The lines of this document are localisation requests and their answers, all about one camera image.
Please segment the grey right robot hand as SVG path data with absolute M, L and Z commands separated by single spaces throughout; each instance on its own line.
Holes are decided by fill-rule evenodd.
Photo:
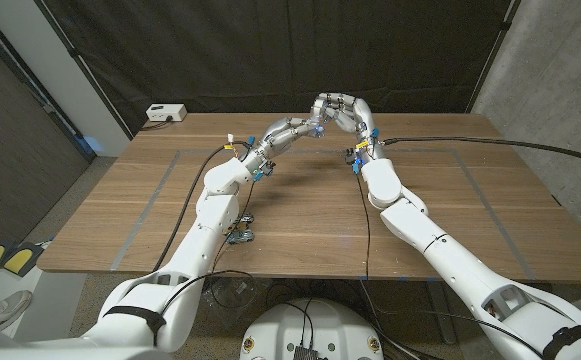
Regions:
M 361 155 L 364 162 L 385 157 L 383 146 L 378 135 L 372 112 L 361 98 L 343 93 L 321 93 L 312 106 L 311 114 L 319 116 L 324 122 L 333 121 L 345 132 L 353 133 L 358 142 L 368 142 L 365 153 Z

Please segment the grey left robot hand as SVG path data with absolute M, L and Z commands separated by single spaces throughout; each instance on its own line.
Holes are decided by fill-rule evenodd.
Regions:
M 319 116 L 312 118 L 285 117 L 271 124 L 258 144 L 242 161 L 252 174 L 272 158 L 284 153 L 291 144 L 302 136 L 319 138 L 324 128 Z

